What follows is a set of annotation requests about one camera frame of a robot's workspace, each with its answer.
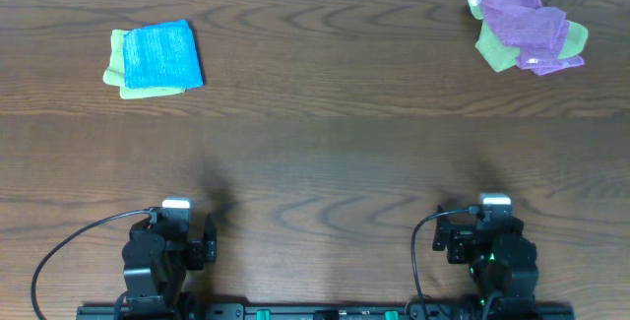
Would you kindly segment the purple microfiber cloth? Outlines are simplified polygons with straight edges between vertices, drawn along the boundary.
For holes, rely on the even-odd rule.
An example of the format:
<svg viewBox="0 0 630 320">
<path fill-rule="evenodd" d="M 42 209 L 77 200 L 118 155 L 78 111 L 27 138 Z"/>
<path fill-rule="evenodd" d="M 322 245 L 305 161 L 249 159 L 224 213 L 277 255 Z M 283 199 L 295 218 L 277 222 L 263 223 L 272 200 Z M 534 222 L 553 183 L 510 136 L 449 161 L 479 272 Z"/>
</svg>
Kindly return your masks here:
<svg viewBox="0 0 630 320">
<path fill-rule="evenodd" d="M 566 13 L 541 0 L 481 0 L 481 13 L 503 45 L 557 50 L 566 39 Z"/>
</svg>

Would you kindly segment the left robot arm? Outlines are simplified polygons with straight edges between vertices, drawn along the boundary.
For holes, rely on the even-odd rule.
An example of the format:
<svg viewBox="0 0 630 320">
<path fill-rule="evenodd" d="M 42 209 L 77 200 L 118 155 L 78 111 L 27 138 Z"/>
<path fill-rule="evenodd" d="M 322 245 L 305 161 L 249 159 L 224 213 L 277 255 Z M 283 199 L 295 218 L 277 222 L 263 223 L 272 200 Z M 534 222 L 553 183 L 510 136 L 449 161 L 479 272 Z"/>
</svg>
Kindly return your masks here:
<svg viewBox="0 0 630 320">
<path fill-rule="evenodd" d="M 202 271 L 218 256 L 217 228 L 211 214 L 203 235 L 191 238 L 191 211 L 150 207 L 148 217 L 133 224 L 122 250 L 127 290 L 113 307 L 113 318 L 179 319 L 206 317 L 205 306 L 182 290 L 189 271 Z"/>
</svg>

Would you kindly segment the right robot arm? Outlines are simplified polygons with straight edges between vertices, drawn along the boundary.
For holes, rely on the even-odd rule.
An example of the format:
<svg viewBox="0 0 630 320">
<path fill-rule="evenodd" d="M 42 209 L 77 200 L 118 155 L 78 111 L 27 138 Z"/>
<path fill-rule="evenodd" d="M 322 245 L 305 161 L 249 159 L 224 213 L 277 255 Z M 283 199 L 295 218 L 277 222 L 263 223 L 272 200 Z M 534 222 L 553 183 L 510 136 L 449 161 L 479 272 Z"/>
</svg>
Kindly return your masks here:
<svg viewBox="0 0 630 320">
<path fill-rule="evenodd" d="M 535 315 L 538 280 L 536 245 L 523 236 L 524 222 L 509 204 L 463 209 L 474 224 L 454 224 L 457 212 L 437 209 L 432 249 L 447 252 L 447 262 L 466 265 L 479 295 L 464 297 L 452 319 L 508 319 Z"/>
</svg>

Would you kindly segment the green folded cloth under blue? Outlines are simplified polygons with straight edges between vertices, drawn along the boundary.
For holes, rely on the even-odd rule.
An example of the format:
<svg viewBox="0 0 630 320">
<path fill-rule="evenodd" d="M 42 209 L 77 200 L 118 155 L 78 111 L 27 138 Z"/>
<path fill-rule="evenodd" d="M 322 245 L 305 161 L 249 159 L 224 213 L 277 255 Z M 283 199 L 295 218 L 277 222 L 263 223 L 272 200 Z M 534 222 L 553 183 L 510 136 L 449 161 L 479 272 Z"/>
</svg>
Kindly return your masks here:
<svg viewBox="0 0 630 320">
<path fill-rule="evenodd" d="M 113 30 L 110 37 L 111 54 L 109 65 L 103 73 L 103 81 L 110 86 L 119 89 L 120 97 L 123 99 L 141 99 L 159 96 L 174 96 L 184 93 L 182 89 L 172 88 L 149 88 L 149 89 L 129 89 L 125 84 L 125 70 L 123 59 L 124 35 L 127 31 Z"/>
</svg>

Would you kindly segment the green crumpled cloth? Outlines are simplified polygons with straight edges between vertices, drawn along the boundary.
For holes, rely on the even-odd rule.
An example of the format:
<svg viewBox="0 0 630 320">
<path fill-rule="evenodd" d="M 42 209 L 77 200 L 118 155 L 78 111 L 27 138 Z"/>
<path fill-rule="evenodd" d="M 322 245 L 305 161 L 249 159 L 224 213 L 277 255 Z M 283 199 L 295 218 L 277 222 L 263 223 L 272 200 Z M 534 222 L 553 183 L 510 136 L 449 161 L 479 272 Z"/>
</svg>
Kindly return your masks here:
<svg viewBox="0 0 630 320">
<path fill-rule="evenodd" d="M 506 46 L 495 36 L 483 19 L 480 9 L 481 0 L 468 0 L 472 15 L 481 21 L 481 30 L 475 48 L 482 55 L 489 66 L 496 72 L 502 72 L 516 66 L 516 57 L 522 48 Z M 569 31 L 562 46 L 583 46 L 585 48 L 589 38 L 586 27 L 569 21 Z"/>
</svg>

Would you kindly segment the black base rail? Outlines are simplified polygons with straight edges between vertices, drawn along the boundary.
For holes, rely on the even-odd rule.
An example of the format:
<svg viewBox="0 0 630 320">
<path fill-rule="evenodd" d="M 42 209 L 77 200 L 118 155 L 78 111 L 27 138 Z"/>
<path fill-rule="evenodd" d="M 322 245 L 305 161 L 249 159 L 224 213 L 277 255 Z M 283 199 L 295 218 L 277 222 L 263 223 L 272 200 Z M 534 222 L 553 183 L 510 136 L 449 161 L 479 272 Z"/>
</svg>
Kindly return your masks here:
<svg viewBox="0 0 630 320">
<path fill-rule="evenodd" d="M 460 304 L 426 304 L 428 319 L 482 319 L 482 307 Z M 113 306 L 81 306 L 77 320 L 111 320 Z M 407 306 L 245 306 L 239 303 L 216 303 L 192 310 L 179 318 L 206 320 L 415 320 L 425 319 L 419 304 Z M 542 305 L 534 313 L 498 316 L 485 319 L 574 320 L 575 313 L 566 305 Z"/>
</svg>

